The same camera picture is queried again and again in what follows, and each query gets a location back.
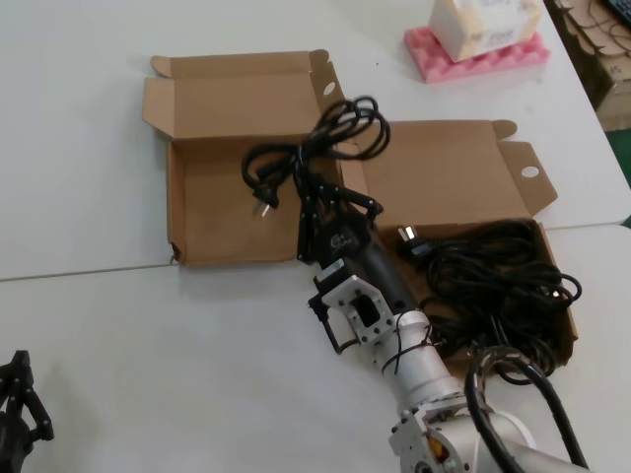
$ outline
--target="box flap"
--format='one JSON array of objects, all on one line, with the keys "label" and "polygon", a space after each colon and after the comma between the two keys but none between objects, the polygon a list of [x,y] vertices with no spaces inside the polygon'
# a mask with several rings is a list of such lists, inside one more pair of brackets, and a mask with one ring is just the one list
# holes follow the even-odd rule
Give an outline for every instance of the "box flap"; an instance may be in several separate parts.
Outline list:
[{"label": "box flap", "polygon": [[152,58],[143,118],[173,139],[309,133],[343,98],[324,50]]},{"label": "box flap", "polygon": [[531,215],[557,199],[558,194],[530,143],[501,141],[497,145]]},{"label": "box flap", "polygon": [[308,73],[311,71],[311,60],[304,51],[196,57],[153,56],[151,66],[159,75],[171,79],[199,79]]},{"label": "box flap", "polygon": [[145,79],[142,119],[168,136],[175,135],[175,82]]},{"label": "box flap", "polygon": [[[528,143],[498,146],[499,138],[517,129],[511,121],[390,126],[390,145],[377,159],[341,165],[345,185],[384,205],[381,228],[528,218],[556,198]],[[359,136],[358,145],[365,140],[370,137]],[[522,176],[527,167],[538,168],[538,176]]]}]

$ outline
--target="table surface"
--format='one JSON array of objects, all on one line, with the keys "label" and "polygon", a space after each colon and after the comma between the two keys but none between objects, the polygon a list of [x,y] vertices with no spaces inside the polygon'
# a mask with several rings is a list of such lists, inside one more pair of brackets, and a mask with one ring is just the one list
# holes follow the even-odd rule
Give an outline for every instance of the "table surface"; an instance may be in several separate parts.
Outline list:
[{"label": "table surface", "polygon": [[[575,353],[553,383],[594,471],[625,471],[631,231],[549,232],[583,283]],[[395,402],[357,347],[307,308],[313,268],[131,270],[0,284],[0,362],[32,355],[56,433],[24,471],[398,471]],[[491,380],[496,408],[567,457],[538,393]]]},{"label": "table surface", "polygon": [[547,228],[618,223],[631,192],[547,14],[545,66],[425,85],[402,44],[419,0],[0,3],[0,280],[167,263],[165,149],[142,122],[149,58],[326,48],[390,120],[508,118],[559,199]]}]

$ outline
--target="cardboard box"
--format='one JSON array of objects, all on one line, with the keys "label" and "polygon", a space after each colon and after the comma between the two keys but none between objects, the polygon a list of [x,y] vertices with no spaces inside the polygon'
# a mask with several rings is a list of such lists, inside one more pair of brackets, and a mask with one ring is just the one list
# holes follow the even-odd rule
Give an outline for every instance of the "cardboard box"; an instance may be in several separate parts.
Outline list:
[{"label": "cardboard box", "polygon": [[453,62],[532,38],[541,0],[435,0],[430,30]]},{"label": "cardboard box", "polygon": [[[557,194],[532,146],[504,141],[517,131],[515,123],[413,121],[391,122],[390,127],[387,149],[374,160],[342,162],[342,177],[346,186],[384,205],[377,218],[380,237],[419,301],[430,293],[425,275],[396,255],[400,227],[440,239],[525,219],[536,235],[540,259],[554,263],[545,232],[532,216]],[[370,137],[359,136],[357,142],[362,148]],[[557,355],[566,363],[577,333],[569,311],[557,322]]]},{"label": "cardboard box", "polygon": [[631,33],[596,1],[549,0],[546,6],[602,128],[631,127]]},{"label": "cardboard box", "polygon": [[[143,119],[167,145],[169,242],[184,265],[280,261],[296,256],[300,199],[292,179],[281,205],[254,218],[241,161],[254,145],[299,142],[344,98],[324,50],[153,57]],[[329,162],[335,173],[335,164]]]},{"label": "cardboard box", "polygon": [[[169,137],[169,241],[184,265],[282,261],[296,257],[300,201],[292,179],[280,206],[261,219],[243,183],[241,161],[254,145],[303,139],[323,109],[343,98],[326,51],[154,57],[163,78],[147,79],[143,117]],[[511,121],[391,122],[380,156],[330,167],[327,178],[375,197],[386,247],[397,229],[452,237],[505,219],[531,219],[556,192],[528,143],[504,141]],[[370,130],[343,147],[365,147]],[[534,171],[533,177],[526,171]],[[553,257],[543,229],[531,221],[540,256]],[[423,278],[393,257],[417,296]],[[569,311],[559,318],[558,355],[572,354],[576,331]]]}]

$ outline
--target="pink foam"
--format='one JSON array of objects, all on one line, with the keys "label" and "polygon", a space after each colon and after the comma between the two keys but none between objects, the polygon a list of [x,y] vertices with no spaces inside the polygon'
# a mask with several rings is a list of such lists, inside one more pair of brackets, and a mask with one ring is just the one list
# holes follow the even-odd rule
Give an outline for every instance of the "pink foam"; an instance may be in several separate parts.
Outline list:
[{"label": "pink foam", "polygon": [[406,31],[403,40],[421,76],[428,84],[543,64],[550,57],[550,51],[543,45],[539,33],[535,33],[528,41],[459,62],[450,59],[427,27]]}]

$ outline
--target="tissue box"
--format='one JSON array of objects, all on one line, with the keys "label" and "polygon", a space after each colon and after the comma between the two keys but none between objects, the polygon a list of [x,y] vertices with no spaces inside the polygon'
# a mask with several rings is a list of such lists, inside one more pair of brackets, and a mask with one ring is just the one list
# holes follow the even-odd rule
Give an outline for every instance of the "tissue box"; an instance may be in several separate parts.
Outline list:
[{"label": "tissue box", "polygon": [[532,38],[541,0],[436,0],[430,29],[458,62]]}]

